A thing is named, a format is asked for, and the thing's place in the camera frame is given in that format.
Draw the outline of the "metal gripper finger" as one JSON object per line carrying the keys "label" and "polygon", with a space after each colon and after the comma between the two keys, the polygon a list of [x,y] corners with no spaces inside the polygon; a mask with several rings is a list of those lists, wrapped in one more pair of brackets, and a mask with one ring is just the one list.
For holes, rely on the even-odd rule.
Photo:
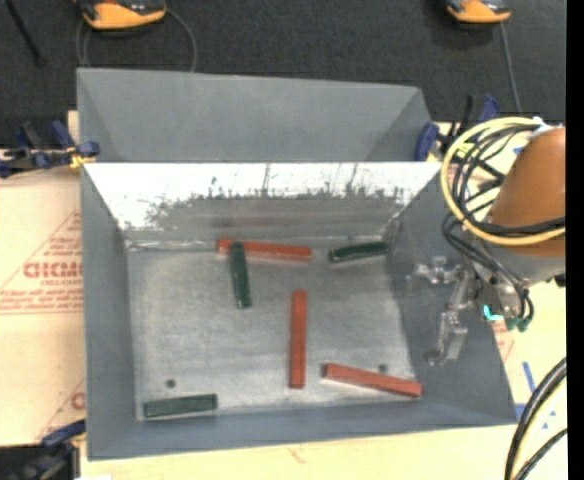
{"label": "metal gripper finger", "polygon": [[437,317],[435,346],[425,353],[427,363],[430,366],[443,366],[458,361],[467,335],[468,327],[463,323],[461,310],[442,311]]}
{"label": "metal gripper finger", "polygon": [[447,256],[432,256],[415,260],[405,281],[411,285],[425,282],[431,286],[442,286],[458,282],[464,276],[465,268],[460,263],[451,263]]}

